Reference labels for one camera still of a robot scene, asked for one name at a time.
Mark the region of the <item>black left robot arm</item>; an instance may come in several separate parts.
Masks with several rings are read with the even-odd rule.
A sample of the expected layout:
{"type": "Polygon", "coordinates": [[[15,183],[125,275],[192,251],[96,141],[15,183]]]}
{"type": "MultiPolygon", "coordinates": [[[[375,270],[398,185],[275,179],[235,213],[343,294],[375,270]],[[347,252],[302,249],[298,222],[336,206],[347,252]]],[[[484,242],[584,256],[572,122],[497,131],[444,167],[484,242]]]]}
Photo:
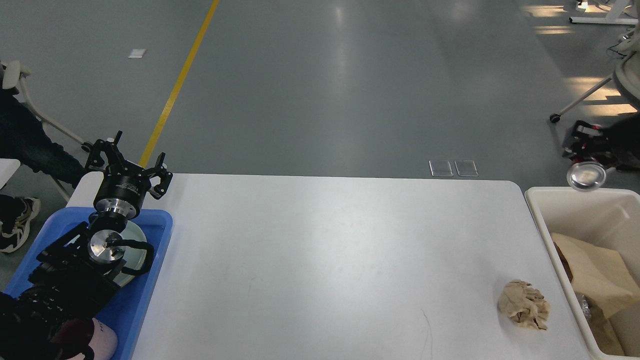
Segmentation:
{"type": "Polygon", "coordinates": [[[84,339],[62,340],[64,328],[90,322],[122,289],[116,279],[137,278],[154,266],[151,242],[125,237],[139,217],[147,195],[161,199],[173,179],[166,153],[145,168],[126,160],[114,139],[98,139],[90,148],[86,170],[102,173],[92,214],[50,242],[27,276],[30,286],[18,296],[1,294],[3,360],[93,360],[98,352],[84,339]]]}

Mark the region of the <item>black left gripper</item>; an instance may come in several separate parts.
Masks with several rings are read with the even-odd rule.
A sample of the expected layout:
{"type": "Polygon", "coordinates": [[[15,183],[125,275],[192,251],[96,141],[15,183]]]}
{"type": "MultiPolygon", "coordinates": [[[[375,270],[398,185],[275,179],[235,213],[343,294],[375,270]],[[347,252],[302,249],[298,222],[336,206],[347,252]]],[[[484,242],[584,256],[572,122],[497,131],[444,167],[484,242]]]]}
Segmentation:
{"type": "Polygon", "coordinates": [[[114,139],[98,139],[92,145],[85,170],[103,173],[103,180],[94,198],[94,209],[98,212],[114,212],[126,219],[140,214],[148,192],[154,199],[161,199],[169,191],[173,173],[165,165],[166,153],[158,155],[153,167],[131,167],[118,148],[123,132],[119,130],[114,139]],[[151,179],[158,183],[151,184],[151,179]]]}

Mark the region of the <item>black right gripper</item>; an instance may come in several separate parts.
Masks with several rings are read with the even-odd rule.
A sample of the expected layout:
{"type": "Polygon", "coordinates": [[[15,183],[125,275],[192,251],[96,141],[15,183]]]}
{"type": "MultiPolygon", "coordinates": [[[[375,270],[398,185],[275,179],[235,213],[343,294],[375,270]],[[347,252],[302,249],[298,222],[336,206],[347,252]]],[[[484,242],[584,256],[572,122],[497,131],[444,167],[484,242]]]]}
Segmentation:
{"type": "Polygon", "coordinates": [[[578,120],[570,130],[570,139],[562,143],[562,157],[570,159],[573,164],[596,162],[605,169],[640,170],[638,115],[624,117],[605,129],[601,125],[578,120]]]}

